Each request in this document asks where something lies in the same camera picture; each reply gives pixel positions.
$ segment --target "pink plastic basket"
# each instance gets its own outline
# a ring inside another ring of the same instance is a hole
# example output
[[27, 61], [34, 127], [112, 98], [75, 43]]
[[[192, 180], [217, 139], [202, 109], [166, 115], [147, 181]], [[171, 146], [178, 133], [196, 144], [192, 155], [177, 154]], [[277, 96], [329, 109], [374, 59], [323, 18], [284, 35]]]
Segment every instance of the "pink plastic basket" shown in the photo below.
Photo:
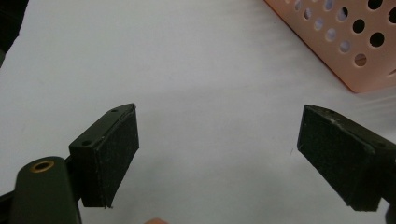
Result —
[[265, 0], [354, 92], [396, 85], [396, 0]]

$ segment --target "white table surface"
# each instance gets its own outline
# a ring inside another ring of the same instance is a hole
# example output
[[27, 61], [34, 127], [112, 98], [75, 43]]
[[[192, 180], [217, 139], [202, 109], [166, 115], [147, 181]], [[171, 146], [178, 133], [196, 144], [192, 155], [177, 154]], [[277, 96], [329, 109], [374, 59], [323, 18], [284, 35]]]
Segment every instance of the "white table surface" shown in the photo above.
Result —
[[136, 103], [140, 149], [84, 223], [385, 223], [386, 202], [354, 212], [296, 143], [305, 104], [396, 142], [396, 88], [352, 93], [261, 0], [31, 0], [0, 96], [1, 194]]

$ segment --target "screw hole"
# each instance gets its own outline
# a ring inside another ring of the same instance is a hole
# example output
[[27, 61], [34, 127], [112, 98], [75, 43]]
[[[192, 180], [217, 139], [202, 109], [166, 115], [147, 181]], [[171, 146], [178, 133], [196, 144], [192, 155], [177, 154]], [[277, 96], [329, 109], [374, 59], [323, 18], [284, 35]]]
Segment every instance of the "screw hole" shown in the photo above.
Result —
[[55, 162], [53, 162], [53, 161], [41, 161], [41, 162], [36, 163], [35, 165], [33, 165], [30, 168], [30, 171], [32, 173], [45, 172], [45, 171], [48, 171], [54, 164], [55, 164]]
[[91, 143], [92, 143], [92, 141], [87, 140], [87, 141], [83, 141], [81, 144], [85, 147], [85, 146], [90, 145]]

